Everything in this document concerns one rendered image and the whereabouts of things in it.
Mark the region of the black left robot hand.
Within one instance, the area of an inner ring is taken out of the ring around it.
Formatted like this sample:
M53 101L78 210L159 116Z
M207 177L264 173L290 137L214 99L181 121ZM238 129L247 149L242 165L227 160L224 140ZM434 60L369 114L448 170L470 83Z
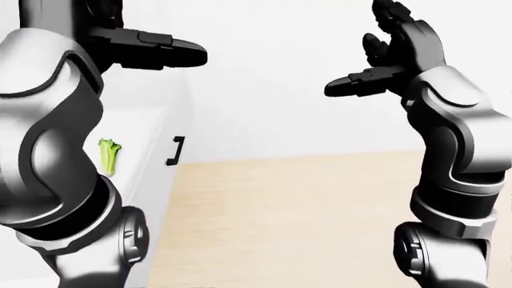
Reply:
M123 0L18 0L21 28L50 30L75 40L100 72L112 64L162 70L207 63L206 50L168 34L124 28Z

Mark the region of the green celery stalk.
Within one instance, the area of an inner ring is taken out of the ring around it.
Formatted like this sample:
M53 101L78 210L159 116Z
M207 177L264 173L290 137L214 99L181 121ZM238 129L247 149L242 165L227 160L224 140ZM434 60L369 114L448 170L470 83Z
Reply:
M115 174L118 152L122 149L122 146L112 139L104 138L98 141L98 146L102 172L105 176L112 177Z

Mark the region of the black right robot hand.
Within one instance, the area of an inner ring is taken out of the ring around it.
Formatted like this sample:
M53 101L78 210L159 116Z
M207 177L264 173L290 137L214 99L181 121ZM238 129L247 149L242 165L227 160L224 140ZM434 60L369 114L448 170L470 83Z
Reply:
M403 4L373 0L372 11L378 27L390 35L390 42L365 34L362 46L371 68L331 81L324 88L325 96L364 97L386 91L402 96L420 73L446 64L441 40L433 28L414 20Z

